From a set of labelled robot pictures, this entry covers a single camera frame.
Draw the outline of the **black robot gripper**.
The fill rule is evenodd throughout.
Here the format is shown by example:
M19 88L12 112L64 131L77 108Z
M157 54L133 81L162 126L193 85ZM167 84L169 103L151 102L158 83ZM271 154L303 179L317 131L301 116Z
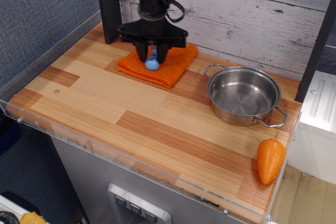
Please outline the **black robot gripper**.
M122 42L135 46L139 59L146 62L148 47L157 46L157 60L162 64L171 47L186 47L188 32L171 24L165 17L158 20L140 18L131 23L118 27L119 37Z

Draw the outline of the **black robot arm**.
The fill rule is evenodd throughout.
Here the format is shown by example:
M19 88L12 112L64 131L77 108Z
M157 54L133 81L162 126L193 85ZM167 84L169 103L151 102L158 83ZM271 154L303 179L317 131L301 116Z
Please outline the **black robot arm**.
M142 62L146 62L150 46L157 50L159 63L166 60L171 48L186 46L188 32L175 26L182 18L172 19L167 12L170 5L185 11L176 0L140 0L140 20L131 23L122 23L119 0L99 0L99 5L105 42L110 44L120 38L132 43Z

